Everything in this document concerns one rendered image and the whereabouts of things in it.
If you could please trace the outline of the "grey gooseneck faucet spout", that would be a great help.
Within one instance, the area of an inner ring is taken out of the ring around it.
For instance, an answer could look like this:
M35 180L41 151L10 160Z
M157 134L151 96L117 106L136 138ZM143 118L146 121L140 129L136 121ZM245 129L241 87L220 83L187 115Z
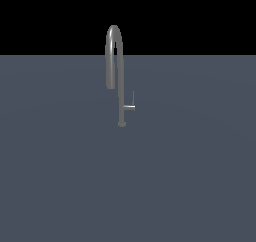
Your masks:
M106 87L115 88L115 68L118 68L119 127L125 127L124 121L124 59L121 31L117 25L111 25L106 36Z

